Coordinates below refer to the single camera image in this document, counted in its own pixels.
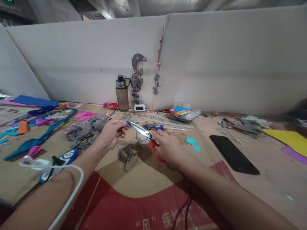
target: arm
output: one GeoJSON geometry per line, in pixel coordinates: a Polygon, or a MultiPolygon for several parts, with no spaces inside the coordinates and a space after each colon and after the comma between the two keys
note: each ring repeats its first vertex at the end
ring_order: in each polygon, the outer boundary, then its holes
{"type": "Polygon", "coordinates": [[[161,130],[150,134],[160,144],[158,153],[197,183],[234,229],[298,229],[262,200],[186,154],[176,137],[161,130]]]}
{"type": "MultiPolygon", "coordinates": [[[[59,229],[71,210],[84,184],[95,170],[103,156],[111,149],[118,137],[124,138],[125,121],[117,120],[105,125],[97,140],[72,165],[77,165],[84,172],[83,182],[68,207],[67,211],[54,229],[59,229]]],[[[72,167],[63,169],[43,184],[2,225],[4,229],[48,229],[66,204],[80,179],[80,172],[72,167]]]]}

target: water bottle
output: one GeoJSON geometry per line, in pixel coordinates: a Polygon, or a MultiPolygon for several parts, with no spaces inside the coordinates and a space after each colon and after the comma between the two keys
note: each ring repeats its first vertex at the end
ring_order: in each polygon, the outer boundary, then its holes
{"type": "Polygon", "coordinates": [[[122,75],[117,76],[116,80],[116,97],[119,111],[126,112],[129,110],[128,86],[122,75]]]}

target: scissor blade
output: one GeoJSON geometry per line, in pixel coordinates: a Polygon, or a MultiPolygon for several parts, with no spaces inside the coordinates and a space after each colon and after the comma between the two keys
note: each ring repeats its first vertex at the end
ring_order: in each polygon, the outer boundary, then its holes
{"type": "Polygon", "coordinates": [[[135,128],[139,133],[141,133],[142,135],[144,135],[145,137],[147,137],[147,138],[150,138],[150,134],[149,134],[149,132],[146,130],[146,129],[144,129],[142,126],[139,126],[139,125],[137,125],[136,123],[134,123],[134,122],[129,122],[132,126],[133,126],[133,128],[135,128]]]}

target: plastic bowl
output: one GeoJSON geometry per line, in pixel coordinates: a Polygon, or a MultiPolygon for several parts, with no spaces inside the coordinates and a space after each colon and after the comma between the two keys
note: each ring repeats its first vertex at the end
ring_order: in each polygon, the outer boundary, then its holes
{"type": "Polygon", "coordinates": [[[195,118],[185,119],[184,117],[180,117],[180,116],[173,114],[173,111],[171,111],[171,114],[172,114],[172,116],[175,120],[182,121],[182,122],[189,122],[189,121],[192,121],[192,120],[197,119],[199,117],[199,116],[197,116],[195,118]]]}

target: hand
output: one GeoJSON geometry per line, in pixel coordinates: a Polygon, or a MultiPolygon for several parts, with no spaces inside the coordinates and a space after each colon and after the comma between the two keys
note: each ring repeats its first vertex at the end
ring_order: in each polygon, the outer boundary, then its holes
{"type": "Polygon", "coordinates": [[[101,134],[95,141],[101,148],[109,151],[117,141],[117,138],[124,138],[129,127],[125,127],[126,121],[114,120],[109,121],[103,128],[101,134]]]}
{"type": "Polygon", "coordinates": [[[158,129],[157,133],[153,130],[150,130],[149,133],[160,144],[160,147],[155,147],[158,154],[168,163],[176,166],[182,159],[182,156],[186,154],[183,145],[177,137],[167,135],[160,129],[158,129]]]}

